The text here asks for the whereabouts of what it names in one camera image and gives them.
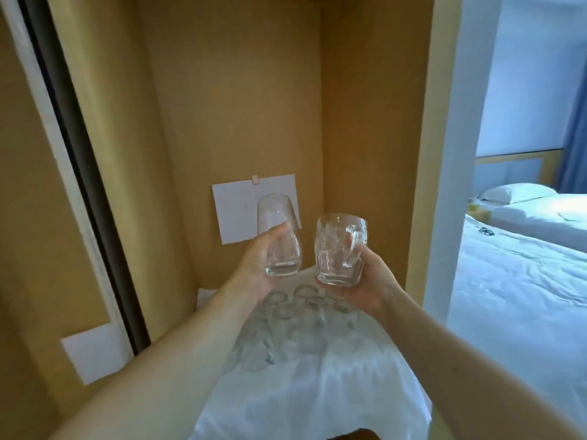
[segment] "white bedsheet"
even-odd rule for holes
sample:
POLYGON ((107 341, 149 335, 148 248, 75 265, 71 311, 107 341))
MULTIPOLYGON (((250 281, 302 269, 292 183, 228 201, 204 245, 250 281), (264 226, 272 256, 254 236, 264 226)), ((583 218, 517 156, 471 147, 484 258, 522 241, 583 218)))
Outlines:
POLYGON ((419 382, 374 320, 362 314, 359 328, 352 355, 237 367, 216 385, 191 440, 325 440, 360 428, 383 440, 425 440, 431 415, 419 382))
POLYGON ((495 208, 489 224, 587 253, 587 195, 556 195, 495 208))
POLYGON ((448 326, 587 432, 587 255, 467 216, 448 326))

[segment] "curtain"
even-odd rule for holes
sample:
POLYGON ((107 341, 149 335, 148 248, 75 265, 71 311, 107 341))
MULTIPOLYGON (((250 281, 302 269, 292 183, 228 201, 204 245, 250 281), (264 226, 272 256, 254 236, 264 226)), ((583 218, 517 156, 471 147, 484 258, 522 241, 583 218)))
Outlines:
POLYGON ((587 194, 587 64, 569 122, 557 191, 587 194))

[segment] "pillow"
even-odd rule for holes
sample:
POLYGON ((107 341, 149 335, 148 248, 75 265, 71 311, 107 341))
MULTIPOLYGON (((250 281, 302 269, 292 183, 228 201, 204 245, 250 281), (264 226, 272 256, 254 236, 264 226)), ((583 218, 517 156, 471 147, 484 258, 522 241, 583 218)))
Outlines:
POLYGON ((496 186, 481 193, 480 199, 492 200, 500 204, 515 204, 525 200, 545 198, 558 193, 546 185, 539 184, 509 184, 496 186))

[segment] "hand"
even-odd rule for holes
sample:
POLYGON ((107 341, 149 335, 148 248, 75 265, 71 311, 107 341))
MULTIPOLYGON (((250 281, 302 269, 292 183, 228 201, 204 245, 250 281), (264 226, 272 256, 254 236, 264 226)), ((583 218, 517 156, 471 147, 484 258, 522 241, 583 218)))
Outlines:
POLYGON ((389 305, 389 298, 393 293, 404 293, 397 283, 392 271, 387 267, 383 259, 367 246, 357 247, 363 259, 363 275, 356 286, 342 287, 330 286, 316 281, 318 284, 341 295, 356 308, 363 310, 376 320, 385 317, 386 307, 389 305))
POLYGON ((286 221, 254 238, 242 256, 237 269, 228 280, 235 289, 240 291, 244 289, 247 293, 252 294, 255 304, 263 301, 277 281, 265 271, 267 249, 273 241, 284 236, 289 229, 290 223, 286 221))

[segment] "white paper sign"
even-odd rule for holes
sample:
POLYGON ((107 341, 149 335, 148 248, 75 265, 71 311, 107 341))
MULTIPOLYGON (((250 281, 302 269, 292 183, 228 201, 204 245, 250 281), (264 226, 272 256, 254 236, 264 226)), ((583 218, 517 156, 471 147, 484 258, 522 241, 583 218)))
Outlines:
POLYGON ((118 372, 126 364, 111 323, 63 338, 61 344, 84 385, 118 372))
POLYGON ((289 196, 296 214, 297 224, 302 228, 293 174, 260 178, 258 185, 254 185, 250 179, 215 184, 212 185, 212 192, 223 244, 252 239, 257 235, 257 202, 268 194, 289 196))

